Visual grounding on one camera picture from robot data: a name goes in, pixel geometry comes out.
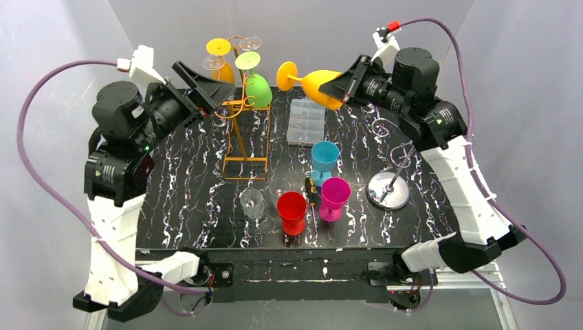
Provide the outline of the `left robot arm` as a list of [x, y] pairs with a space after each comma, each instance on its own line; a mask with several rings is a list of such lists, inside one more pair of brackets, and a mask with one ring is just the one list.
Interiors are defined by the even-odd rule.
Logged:
[[179, 61], [173, 70], [188, 91], [162, 79], [150, 82], [141, 94], [135, 83], [121, 80], [96, 96], [92, 115], [98, 127], [84, 180], [91, 260], [87, 284], [73, 299], [76, 309], [106, 310], [110, 319], [127, 322], [154, 310], [165, 287], [210, 275], [208, 254], [188, 247], [143, 268], [135, 264], [138, 220], [155, 166], [152, 151], [179, 127], [209, 116], [236, 89]]

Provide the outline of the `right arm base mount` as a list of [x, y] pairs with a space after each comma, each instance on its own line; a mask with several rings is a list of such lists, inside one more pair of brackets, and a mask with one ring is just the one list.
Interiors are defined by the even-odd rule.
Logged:
[[409, 316], [428, 304], [438, 283], [432, 269], [409, 274], [402, 272], [399, 266], [379, 261], [370, 262], [361, 277], [371, 287], [387, 289], [389, 310]]

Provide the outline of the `magenta plastic wine glass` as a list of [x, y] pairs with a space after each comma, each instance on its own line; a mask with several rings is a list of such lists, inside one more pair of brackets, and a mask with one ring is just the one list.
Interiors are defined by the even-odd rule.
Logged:
[[326, 222], [334, 222], [341, 217], [341, 209], [351, 196], [351, 187], [344, 179], [331, 177], [323, 183], [320, 196], [320, 217]]

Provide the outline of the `red plastic wine glass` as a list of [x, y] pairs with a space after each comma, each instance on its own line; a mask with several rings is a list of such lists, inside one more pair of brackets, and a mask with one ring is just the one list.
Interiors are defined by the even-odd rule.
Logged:
[[298, 236], [305, 229], [307, 203], [302, 194], [295, 191], [280, 196], [276, 209], [282, 221], [285, 234]]

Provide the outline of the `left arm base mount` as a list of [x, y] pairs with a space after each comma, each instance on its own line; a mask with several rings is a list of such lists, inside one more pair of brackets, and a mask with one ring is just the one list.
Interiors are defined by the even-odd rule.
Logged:
[[[180, 310], [173, 309], [166, 302], [165, 295], [161, 297], [160, 304], [167, 311], [177, 316], [194, 317], [213, 303], [215, 289], [217, 287], [229, 287], [232, 284], [232, 271], [233, 268], [230, 264], [200, 265], [198, 273], [193, 277], [185, 278], [177, 284], [183, 288], [193, 289], [195, 291], [190, 294], [185, 294], [181, 291], [178, 292], [178, 304]], [[183, 305], [183, 299], [185, 296], [193, 296], [197, 298], [197, 300], [185, 307]]]

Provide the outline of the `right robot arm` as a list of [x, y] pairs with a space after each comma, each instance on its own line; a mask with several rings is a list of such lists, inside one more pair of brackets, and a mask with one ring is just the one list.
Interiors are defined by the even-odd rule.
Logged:
[[395, 278], [445, 267], [470, 272], [526, 238], [523, 228], [495, 210], [492, 198], [476, 185], [478, 169], [468, 165], [465, 152], [466, 123], [455, 105], [436, 96], [439, 70], [429, 51], [408, 47], [396, 53], [391, 73], [381, 60], [362, 55], [319, 87], [351, 107], [372, 104], [396, 113], [400, 130], [437, 176], [456, 215], [457, 232], [393, 255], [390, 272]]

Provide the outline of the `orange plastic wine glass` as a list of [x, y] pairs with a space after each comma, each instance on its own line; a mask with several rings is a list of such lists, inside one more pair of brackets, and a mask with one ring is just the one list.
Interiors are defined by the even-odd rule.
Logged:
[[340, 75], [341, 73], [338, 71], [320, 69], [300, 78], [298, 76], [296, 64], [287, 61], [278, 68], [276, 84], [280, 90], [288, 91], [296, 83], [299, 83], [310, 100], [325, 108], [335, 111], [342, 106], [342, 103], [339, 100], [320, 92], [319, 88], [323, 84], [334, 80]]

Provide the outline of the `gold wire glass rack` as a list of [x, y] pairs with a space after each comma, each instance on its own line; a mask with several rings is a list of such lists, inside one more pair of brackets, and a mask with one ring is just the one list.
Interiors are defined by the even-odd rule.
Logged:
[[[242, 38], [244, 38], [244, 37], [243, 36], [232, 36], [230, 38], [225, 38], [230, 42], [230, 44], [232, 46], [232, 50], [229, 53], [234, 54], [234, 64], [235, 64], [235, 60], [237, 59], [237, 57], [240, 54], [245, 52], [244, 50], [242, 50], [239, 47], [239, 41]], [[246, 78], [246, 76], [249, 74], [249, 71], [243, 71], [241, 69], [238, 69], [238, 71], [239, 71], [239, 75], [241, 77], [241, 82], [242, 82], [241, 96], [238, 98], [234, 98], [234, 100], [227, 100], [227, 101], [223, 102], [222, 105], [228, 109], [228, 115], [217, 114], [217, 117], [221, 118], [222, 120], [229, 120], [231, 122], [230, 132], [234, 133], [236, 136], [237, 144], [238, 144], [239, 150], [241, 151], [241, 155], [235, 156], [232, 154], [232, 152], [234, 151], [234, 145], [233, 145], [233, 142], [231, 140], [231, 135], [228, 135], [228, 148], [227, 148], [227, 151], [225, 152], [225, 157], [223, 159], [223, 165], [222, 165], [223, 176], [227, 180], [241, 181], [241, 180], [245, 179], [244, 177], [241, 177], [241, 176], [233, 177], [233, 176], [227, 175], [227, 172], [226, 172], [227, 165], [230, 162], [262, 163], [264, 174], [261, 176], [252, 175], [248, 179], [253, 180], [253, 181], [266, 180], [267, 174], [268, 174], [270, 143], [266, 142], [265, 152], [262, 156], [256, 157], [254, 155], [250, 155], [249, 153], [247, 153], [247, 150], [245, 147], [245, 142], [243, 141], [243, 135], [241, 133], [241, 129], [240, 129], [239, 123], [237, 121], [237, 118], [241, 114], [248, 112], [248, 111], [263, 111], [263, 112], [265, 112], [265, 119], [267, 120], [267, 128], [265, 129], [265, 135], [267, 137], [269, 137], [270, 136], [272, 102], [270, 102], [270, 104], [267, 107], [261, 107], [261, 108], [253, 107], [251, 105], [246, 104], [245, 103], [245, 101], [246, 101], [245, 87], [243, 85], [243, 81]]]

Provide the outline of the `blue plastic wine glass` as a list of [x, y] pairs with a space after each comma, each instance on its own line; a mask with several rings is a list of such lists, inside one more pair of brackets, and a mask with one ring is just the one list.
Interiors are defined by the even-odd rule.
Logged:
[[338, 146], [330, 141], [321, 141], [314, 144], [311, 148], [311, 163], [313, 170], [311, 178], [317, 187], [332, 178], [331, 171], [335, 168], [340, 156]]

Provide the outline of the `green plastic wine glass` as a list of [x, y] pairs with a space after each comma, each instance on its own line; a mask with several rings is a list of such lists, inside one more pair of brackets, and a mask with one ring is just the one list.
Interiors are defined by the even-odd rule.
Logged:
[[245, 87], [245, 103], [253, 107], [267, 107], [272, 101], [272, 90], [266, 79], [256, 73], [254, 69], [259, 65], [261, 56], [254, 51], [240, 54], [235, 60], [238, 69], [249, 71], [243, 81]]

